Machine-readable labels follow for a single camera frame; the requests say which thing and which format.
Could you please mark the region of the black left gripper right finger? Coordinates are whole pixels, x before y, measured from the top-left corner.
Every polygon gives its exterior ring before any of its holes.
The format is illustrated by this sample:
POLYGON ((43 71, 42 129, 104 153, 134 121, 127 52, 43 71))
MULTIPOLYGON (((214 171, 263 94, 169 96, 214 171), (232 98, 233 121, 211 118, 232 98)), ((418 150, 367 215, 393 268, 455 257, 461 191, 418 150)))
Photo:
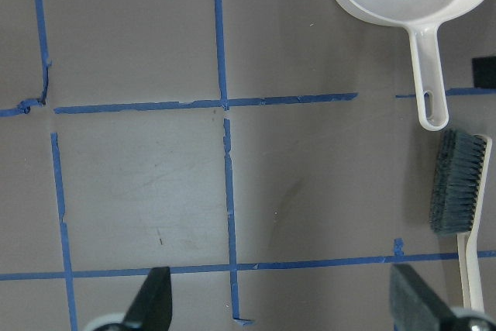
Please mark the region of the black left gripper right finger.
POLYGON ((391 266, 389 302, 396 330, 465 330, 465 319, 408 264, 391 266))

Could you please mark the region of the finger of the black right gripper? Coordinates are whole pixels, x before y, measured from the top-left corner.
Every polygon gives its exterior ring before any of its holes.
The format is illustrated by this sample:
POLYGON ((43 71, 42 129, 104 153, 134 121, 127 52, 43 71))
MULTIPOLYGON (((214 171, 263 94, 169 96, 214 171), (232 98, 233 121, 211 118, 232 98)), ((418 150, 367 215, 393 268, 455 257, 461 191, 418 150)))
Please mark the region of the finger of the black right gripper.
POLYGON ((472 60, 475 88, 496 88, 496 57, 476 57, 472 60))

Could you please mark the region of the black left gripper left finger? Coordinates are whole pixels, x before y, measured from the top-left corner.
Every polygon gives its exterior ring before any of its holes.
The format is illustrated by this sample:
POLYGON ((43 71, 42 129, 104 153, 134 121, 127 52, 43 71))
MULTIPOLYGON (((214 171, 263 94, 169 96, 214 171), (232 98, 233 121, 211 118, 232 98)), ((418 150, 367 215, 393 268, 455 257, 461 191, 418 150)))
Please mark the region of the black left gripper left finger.
POLYGON ((123 318, 126 330, 169 330, 172 321, 170 272, 169 267, 150 270, 123 318))

